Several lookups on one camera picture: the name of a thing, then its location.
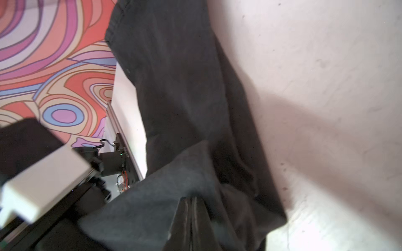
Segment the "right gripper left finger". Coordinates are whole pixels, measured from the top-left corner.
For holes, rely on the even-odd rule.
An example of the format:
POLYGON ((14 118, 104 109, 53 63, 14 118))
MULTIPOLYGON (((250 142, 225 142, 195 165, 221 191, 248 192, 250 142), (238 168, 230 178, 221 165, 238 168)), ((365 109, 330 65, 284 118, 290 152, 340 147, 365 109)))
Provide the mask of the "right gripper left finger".
POLYGON ((191 200, 181 198, 168 233, 163 251, 190 251, 191 248, 191 200))

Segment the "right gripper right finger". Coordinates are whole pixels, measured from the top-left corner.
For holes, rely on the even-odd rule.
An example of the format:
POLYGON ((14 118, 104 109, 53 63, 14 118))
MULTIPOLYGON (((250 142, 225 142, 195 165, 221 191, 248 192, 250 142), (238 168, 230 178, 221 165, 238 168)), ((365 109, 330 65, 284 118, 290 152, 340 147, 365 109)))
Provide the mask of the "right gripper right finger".
POLYGON ((222 248, 215 238, 208 210, 202 198, 192 198, 191 213, 192 250, 221 251, 222 248))

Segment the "black long pants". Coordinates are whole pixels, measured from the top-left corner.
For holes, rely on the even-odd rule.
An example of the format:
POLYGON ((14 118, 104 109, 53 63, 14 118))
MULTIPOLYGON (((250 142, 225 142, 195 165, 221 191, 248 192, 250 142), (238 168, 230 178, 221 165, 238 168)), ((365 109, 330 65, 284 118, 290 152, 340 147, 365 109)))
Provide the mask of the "black long pants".
POLYGON ((180 200, 200 197, 223 250, 264 250, 287 218, 207 2, 118 1, 105 40, 136 88, 147 175, 81 230, 111 251, 160 251, 180 200))

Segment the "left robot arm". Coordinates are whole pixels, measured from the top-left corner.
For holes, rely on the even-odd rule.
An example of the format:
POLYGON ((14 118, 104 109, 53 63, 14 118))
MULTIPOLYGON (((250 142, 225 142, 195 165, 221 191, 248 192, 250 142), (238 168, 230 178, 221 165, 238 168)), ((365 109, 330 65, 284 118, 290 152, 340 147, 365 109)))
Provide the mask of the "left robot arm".
POLYGON ((63 144, 34 118, 1 127, 1 250, 105 250, 77 224, 111 199, 90 163, 96 153, 63 144))

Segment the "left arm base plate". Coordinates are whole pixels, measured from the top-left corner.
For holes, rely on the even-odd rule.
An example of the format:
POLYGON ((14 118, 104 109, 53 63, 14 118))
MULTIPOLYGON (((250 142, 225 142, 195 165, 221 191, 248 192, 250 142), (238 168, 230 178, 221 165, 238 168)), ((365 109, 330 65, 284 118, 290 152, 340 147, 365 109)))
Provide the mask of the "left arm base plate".
POLYGON ((101 174, 103 176, 116 176, 116 186, 117 191, 122 193, 127 191, 132 186, 128 186, 127 175, 122 172, 124 166, 124 159, 120 152, 115 150, 110 150, 108 146, 112 146, 107 139, 101 139, 100 145, 96 148, 98 149, 98 158, 101 160, 99 164, 101 174))

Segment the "aluminium front rail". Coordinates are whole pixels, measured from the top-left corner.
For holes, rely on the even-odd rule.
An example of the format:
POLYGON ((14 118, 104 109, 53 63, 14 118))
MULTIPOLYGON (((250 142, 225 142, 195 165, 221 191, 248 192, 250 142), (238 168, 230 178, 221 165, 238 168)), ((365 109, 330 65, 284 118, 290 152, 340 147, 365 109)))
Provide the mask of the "aluminium front rail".
POLYGON ((128 186, 142 181, 143 175, 129 146, 129 139, 124 134, 122 123, 118 119, 110 101, 107 103, 106 109, 104 139, 113 144, 108 146, 110 150, 115 150, 122 154, 124 159, 122 172, 127 175, 128 186))

